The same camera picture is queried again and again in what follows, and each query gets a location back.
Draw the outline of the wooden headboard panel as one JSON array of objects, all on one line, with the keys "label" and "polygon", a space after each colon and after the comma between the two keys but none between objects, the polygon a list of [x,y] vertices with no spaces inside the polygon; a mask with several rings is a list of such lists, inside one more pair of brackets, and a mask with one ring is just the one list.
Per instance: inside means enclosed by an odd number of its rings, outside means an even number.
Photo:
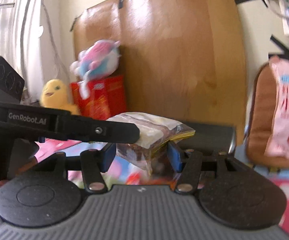
[{"label": "wooden headboard panel", "polygon": [[235,0],[106,0],[73,29],[79,53],[120,41],[130,111],[227,124],[244,137],[247,82]]}]

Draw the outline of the yellow duck plush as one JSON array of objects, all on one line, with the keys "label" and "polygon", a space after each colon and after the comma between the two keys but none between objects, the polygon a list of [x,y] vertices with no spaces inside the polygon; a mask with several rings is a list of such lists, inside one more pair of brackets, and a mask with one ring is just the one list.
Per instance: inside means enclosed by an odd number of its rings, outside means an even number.
[{"label": "yellow duck plush", "polygon": [[59,79],[49,80],[44,85],[40,96],[40,105],[80,115],[78,106],[68,101],[67,86]]}]

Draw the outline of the red orange snack packet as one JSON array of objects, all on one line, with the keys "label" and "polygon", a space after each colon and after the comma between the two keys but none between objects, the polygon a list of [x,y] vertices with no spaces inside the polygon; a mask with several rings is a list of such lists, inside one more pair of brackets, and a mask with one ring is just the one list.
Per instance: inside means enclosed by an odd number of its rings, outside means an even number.
[{"label": "red orange snack packet", "polygon": [[146,176],[140,172],[131,173],[126,181],[126,185],[168,185],[171,189],[174,189],[177,181],[175,179],[167,178],[146,178]]}]

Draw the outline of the brown seat cushion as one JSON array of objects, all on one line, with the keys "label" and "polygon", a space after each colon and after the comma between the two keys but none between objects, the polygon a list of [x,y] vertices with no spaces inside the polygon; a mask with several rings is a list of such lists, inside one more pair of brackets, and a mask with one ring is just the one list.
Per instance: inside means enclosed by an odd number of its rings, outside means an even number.
[{"label": "brown seat cushion", "polygon": [[289,159],[265,155],[272,133],[275,111],[276,82],[269,63],[262,65],[255,77],[250,107],[249,127],[245,150],[247,158],[255,165],[289,169]]}]

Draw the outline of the black sheep print box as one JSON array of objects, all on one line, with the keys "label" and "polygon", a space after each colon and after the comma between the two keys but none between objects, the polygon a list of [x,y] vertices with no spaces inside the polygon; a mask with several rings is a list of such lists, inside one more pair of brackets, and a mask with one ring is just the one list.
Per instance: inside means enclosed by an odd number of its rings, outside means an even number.
[{"label": "black sheep print box", "polygon": [[185,125],[195,130],[195,135],[178,142],[183,150],[193,149],[204,154],[226,152],[233,154],[236,148],[236,128],[234,126],[204,124],[185,121]]}]

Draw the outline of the pink blue unicorn plush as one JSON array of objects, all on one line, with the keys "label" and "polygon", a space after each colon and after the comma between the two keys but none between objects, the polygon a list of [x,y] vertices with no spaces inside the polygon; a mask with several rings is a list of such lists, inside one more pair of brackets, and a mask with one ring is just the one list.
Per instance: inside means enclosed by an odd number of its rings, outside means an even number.
[{"label": "pink blue unicorn plush", "polygon": [[120,41],[99,40],[87,50],[79,53],[77,61],[70,65],[70,71],[80,78],[79,92],[82,99],[90,96],[88,83],[113,74],[119,64]]}]

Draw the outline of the white curtain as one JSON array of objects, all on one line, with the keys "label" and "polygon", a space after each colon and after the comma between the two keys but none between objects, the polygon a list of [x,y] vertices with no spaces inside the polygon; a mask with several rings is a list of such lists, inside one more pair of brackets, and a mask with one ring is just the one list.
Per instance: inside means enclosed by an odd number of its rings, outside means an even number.
[{"label": "white curtain", "polygon": [[60,0],[0,0],[0,55],[24,78],[31,102],[51,79],[68,81],[61,60]]}]

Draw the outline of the clear bag of wafers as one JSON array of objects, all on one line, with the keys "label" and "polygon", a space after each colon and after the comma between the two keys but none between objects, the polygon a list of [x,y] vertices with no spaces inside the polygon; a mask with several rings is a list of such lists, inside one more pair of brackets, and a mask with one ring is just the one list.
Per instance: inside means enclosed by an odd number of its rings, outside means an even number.
[{"label": "clear bag of wafers", "polygon": [[117,144],[116,155],[152,174],[152,162],[161,157],[169,141],[179,142],[195,135],[190,126],[169,118],[141,112],[121,113],[109,121],[134,124],[140,138],[133,144]]}]

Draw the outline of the red gift bag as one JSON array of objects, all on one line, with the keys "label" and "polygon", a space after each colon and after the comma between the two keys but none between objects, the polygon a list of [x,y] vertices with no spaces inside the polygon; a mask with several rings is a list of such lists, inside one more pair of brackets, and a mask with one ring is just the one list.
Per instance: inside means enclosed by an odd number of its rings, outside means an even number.
[{"label": "red gift bag", "polygon": [[74,103],[82,116],[106,120],[127,111],[123,75],[93,80],[87,84],[89,97],[83,99],[79,92],[79,82],[70,84]]}]

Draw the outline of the pink fried dough snack bag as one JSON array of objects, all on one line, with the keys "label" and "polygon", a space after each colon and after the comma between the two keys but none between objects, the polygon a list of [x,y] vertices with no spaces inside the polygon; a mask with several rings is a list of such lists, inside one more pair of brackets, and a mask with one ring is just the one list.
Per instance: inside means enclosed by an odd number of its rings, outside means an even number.
[{"label": "pink fried dough snack bag", "polygon": [[275,56],[269,66],[276,83],[276,103],[265,154],[289,159],[289,61]]}]

